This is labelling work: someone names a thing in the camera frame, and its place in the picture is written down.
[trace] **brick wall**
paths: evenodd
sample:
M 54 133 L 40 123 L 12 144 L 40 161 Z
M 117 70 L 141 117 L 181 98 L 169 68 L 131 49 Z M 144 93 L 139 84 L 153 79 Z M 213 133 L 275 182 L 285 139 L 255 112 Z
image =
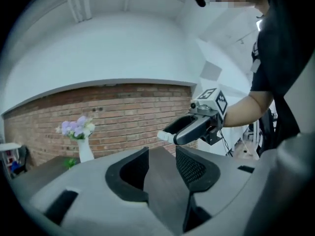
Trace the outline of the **brick wall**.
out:
M 5 138 L 6 142 L 25 144 L 33 166 L 57 155 L 78 157 L 76 142 L 57 134 L 55 128 L 86 115 L 96 125 L 90 136 L 95 157 L 144 146 L 164 146 L 174 153 L 174 145 L 159 141 L 156 135 L 187 112 L 190 100 L 189 87 L 170 85 L 124 84 L 64 91 L 6 113 Z

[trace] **dark wooden table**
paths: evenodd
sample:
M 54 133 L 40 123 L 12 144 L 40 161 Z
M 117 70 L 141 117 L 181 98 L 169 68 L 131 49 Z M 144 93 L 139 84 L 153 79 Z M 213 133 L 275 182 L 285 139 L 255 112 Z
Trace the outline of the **dark wooden table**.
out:
M 64 173 L 67 157 L 58 156 L 11 181 L 16 195 L 28 201 L 42 187 Z M 189 191 L 176 169 L 176 160 L 163 147 L 149 152 L 149 171 L 144 191 L 155 216 L 173 232 L 181 235 Z

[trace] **person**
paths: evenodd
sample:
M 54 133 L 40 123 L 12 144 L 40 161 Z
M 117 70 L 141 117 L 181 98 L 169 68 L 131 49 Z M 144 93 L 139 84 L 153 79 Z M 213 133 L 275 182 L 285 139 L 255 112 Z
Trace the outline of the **person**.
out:
M 228 108 L 224 127 L 257 121 L 274 100 L 278 121 L 272 148 L 276 148 L 283 140 L 300 132 L 284 96 L 314 51 L 314 27 L 305 15 L 312 0 L 219 1 L 255 6 L 263 14 L 261 31 L 252 52 L 254 74 L 251 91 Z

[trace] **white vase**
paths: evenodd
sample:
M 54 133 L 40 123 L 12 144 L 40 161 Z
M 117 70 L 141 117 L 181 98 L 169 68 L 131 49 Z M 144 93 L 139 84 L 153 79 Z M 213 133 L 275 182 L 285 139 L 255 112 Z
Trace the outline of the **white vase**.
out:
M 79 146 L 80 162 L 84 163 L 94 159 L 93 153 L 89 145 L 89 139 L 77 140 Z

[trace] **black cable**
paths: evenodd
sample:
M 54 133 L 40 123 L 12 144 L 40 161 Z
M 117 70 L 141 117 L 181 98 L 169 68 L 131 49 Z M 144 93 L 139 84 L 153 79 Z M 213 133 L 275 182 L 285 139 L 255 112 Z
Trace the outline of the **black cable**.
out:
M 225 145 L 226 148 L 227 148 L 227 153 L 228 153 L 228 154 L 230 153 L 230 155 L 233 157 L 233 155 L 232 155 L 232 153 L 231 153 L 231 151 L 230 151 L 230 149 L 229 149 L 229 147 L 228 147 L 228 143 L 227 143 L 226 139 L 224 138 L 224 135 L 222 134 L 222 131 L 220 130 L 219 132 L 220 132 L 220 135 L 222 136 L 222 138 L 223 138 L 223 140 L 224 140 L 224 145 Z

